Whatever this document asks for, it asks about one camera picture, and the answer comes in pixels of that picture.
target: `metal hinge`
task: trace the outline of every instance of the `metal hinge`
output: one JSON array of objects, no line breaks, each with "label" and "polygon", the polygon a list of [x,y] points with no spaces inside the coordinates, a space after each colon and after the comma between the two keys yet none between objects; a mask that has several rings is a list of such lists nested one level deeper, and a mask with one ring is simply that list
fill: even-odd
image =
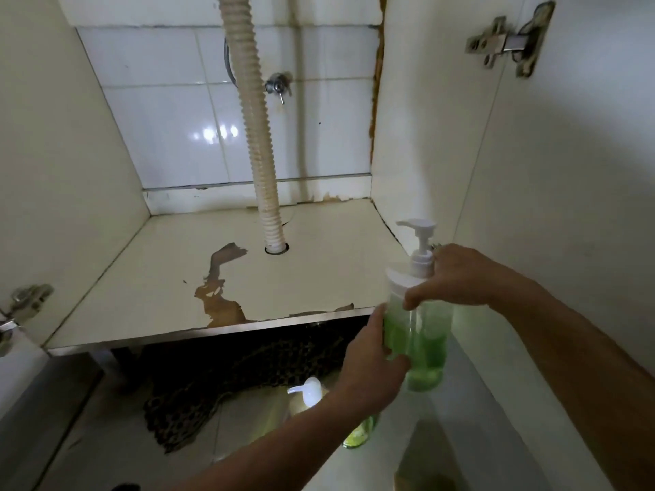
[{"label": "metal hinge", "polygon": [[49,284],[41,284],[19,288],[11,293],[11,305],[6,318],[0,315],[0,357],[5,356],[11,348],[12,329],[37,315],[53,291]]},{"label": "metal hinge", "polygon": [[493,24],[479,36],[466,40],[466,53],[483,54],[483,64],[491,69],[498,56],[505,53],[512,55],[518,64],[516,76],[528,78],[535,70],[539,51],[548,30],[555,1],[547,1],[535,8],[533,18],[516,33],[512,34],[505,27],[506,17],[496,17]]}]

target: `dark cloth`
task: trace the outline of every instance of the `dark cloth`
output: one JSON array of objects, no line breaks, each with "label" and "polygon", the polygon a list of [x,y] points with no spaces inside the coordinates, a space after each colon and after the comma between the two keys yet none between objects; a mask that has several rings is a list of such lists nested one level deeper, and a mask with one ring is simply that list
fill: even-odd
[{"label": "dark cloth", "polygon": [[171,453],[191,443],[231,396],[252,388],[297,386],[340,368],[368,317],[196,338],[143,349],[152,379],[145,421]]}]

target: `white flexible hose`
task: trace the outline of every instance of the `white flexible hose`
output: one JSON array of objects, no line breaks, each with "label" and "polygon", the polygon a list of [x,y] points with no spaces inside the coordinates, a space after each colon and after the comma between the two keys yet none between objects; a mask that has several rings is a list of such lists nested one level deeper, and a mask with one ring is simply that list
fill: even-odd
[{"label": "white flexible hose", "polygon": [[264,227],[266,251],[275,255],[286,251],[287,246],[282,231],[271,128],[268,124],[264,81],[261,77],[255,43],[250,0],[218,0],[218,2],[238,84],[259,218]]}]

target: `damaged wood edge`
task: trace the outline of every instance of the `damaged wood edge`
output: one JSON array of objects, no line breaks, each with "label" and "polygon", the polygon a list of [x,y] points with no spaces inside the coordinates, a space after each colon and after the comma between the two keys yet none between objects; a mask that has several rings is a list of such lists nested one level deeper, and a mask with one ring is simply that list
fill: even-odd
[{"label": "damaged wood edge", "polygon": [[235,332],[248,332],[250,330],[274,329],[275,327],[286,327],[288,325],[302,325],[312,322],[326,322],[336,319],[361,317],[363,315],[371,315],[374,309],[375,307],[369,306],[364,308],[354,308],[352,310],[343,310],[341,312],[319,313],[318,315],[302,315],[300,317],[285,317],[283,319],[272,319],[247,322],[242,324],[225,325],[223,327],[195,327],[138,338],[118,339],[99,343],[79,344],[75,346],[61,346],[47,349],[47,352],[53,357],[61,357],[77,353],[93,352],[98,349],[145,346],[148,344],[165,343],[169,341],[218,336],[219,334],[233,334]]},{"label": "damaged wood edge", "polygon": [[387,18],[387,0],[380,0],[382,10],[382,23],[377,27],[380,45],[377,47],[375,55],[375,72],[373,73],[373,107],[371,116],[371,128],[369,137],[371,138],[371,165],[373,164],[373,148],[375,147],[375,123],[377,119],[377,102],[380,94],[380,80],[382,78],[382,64],[384,63],[384,21]]}]

